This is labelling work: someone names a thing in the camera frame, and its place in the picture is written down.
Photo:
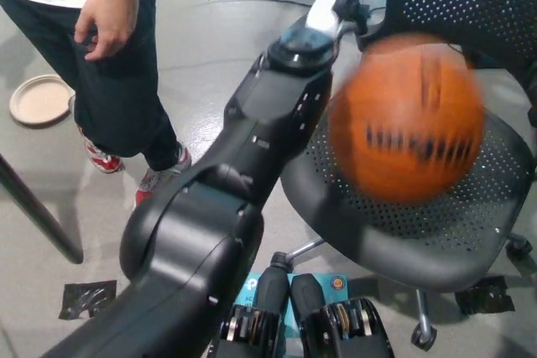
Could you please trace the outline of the person's left hand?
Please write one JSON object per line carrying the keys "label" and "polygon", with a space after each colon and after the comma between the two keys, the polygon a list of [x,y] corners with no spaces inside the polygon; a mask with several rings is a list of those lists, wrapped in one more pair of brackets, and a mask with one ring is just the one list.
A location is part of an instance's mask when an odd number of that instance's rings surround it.
{"label": "person's left hand", "polygon": [[75,26],[74,39],[86,46],[85,60],[113,56],[132,35],[138,0],[86,0]]}

